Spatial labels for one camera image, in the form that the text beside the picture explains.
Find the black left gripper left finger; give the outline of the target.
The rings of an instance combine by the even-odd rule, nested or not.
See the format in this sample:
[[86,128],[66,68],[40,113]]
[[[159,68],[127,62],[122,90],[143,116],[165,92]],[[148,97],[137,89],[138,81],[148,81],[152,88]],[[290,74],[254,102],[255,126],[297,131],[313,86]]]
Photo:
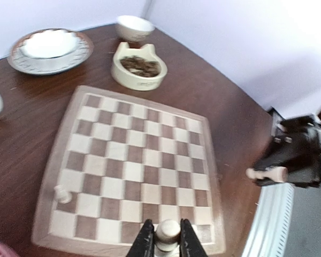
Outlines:
[[154,257],[155,228],[151,219],[145,220],[126,257]]

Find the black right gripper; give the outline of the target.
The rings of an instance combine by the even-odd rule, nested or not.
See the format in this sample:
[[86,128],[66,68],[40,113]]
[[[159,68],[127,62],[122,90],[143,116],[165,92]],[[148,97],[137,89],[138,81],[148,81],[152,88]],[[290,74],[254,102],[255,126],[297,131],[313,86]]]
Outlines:
[[321,153],[314,115],[290,119],[273,116],[271,142],[253,169],[266,172],[284,167],[286,182],[297,187],[319,187]]

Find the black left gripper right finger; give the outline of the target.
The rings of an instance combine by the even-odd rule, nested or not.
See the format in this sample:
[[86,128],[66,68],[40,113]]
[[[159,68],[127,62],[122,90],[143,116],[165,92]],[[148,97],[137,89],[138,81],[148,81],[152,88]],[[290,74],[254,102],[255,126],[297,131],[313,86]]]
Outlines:
[[179,252],[181,257],[208,257],[201,245],[191,222],[188,219],[180,221],[180,244]]

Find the white queen chess piece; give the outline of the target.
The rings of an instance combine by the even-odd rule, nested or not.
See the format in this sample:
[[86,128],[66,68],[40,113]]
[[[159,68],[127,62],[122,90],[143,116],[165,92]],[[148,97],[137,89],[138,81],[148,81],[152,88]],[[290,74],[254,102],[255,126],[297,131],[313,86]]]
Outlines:
[[155,256],[175,256],[179,252],[180,225],[175,220],[160,222],[155,231]]

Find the white knight chess piece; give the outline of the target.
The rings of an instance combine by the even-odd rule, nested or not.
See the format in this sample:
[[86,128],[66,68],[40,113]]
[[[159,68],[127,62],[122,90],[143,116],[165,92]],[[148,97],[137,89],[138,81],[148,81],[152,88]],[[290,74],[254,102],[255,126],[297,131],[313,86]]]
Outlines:
[[55,191],[55,198],[59,203],[67,204],[67,203],[71,202],[72,195],[68,190],[66,190],[63,187],[63,185],[55,186],[54,191]]

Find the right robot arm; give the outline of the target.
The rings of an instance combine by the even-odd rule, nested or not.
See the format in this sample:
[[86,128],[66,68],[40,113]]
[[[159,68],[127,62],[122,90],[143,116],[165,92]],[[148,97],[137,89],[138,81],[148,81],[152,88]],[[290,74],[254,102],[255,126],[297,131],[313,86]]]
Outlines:
[[321,108],[317,114],[284,118],[275,108],[271,141],[264,155],[246,170],[258,186],[290,183],[297,187],[321,184]]

